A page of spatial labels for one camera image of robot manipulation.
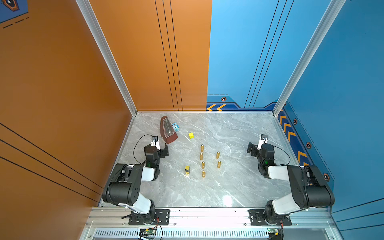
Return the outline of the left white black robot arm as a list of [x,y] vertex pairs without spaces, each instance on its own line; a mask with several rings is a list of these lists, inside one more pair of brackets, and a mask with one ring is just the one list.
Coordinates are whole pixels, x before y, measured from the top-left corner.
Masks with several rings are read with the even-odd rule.
[[155,203],[144,197],[142,182],[155,181],[160,170],[161,159],[169,155],[169,147],[159,148],[153,144],[144,147],[146,160],[142,164],[116,164],[102,193],[105,203],[129,208],[134,217],[145,225],[158,224]]

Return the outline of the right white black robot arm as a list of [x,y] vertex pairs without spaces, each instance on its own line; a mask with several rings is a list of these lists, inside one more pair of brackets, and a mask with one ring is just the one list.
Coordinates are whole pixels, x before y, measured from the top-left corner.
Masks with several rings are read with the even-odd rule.
[[274,158],[275,147],[267,143],[249,143],[247,153],[257,158],[258,170],[264,178],[287,181],[291,189],[290,194],[266,203],[265,209],[254,217],[258,224],[288,224],[292,213],[334,205],[335,196],[318,167],[278,166]]

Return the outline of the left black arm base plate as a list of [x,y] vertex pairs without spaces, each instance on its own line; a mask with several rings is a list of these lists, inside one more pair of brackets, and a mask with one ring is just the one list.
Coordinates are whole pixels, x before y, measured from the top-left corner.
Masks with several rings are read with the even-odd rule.
[[170,210],[168,209],[155,209],[149,214],[138,214],[131,211],[129,215],[130,226],[155,226],[160,224],[161,226],[167,226],[170,220]]

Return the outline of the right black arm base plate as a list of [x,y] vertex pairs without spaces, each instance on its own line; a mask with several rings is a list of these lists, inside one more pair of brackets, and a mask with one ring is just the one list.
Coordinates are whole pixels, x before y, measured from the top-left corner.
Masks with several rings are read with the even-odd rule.
[[252,226],[291,226],[292,221],[290,215],[277,215],[274,211],[266,213],[265,210],[253,209],[248,210],[249,218]]

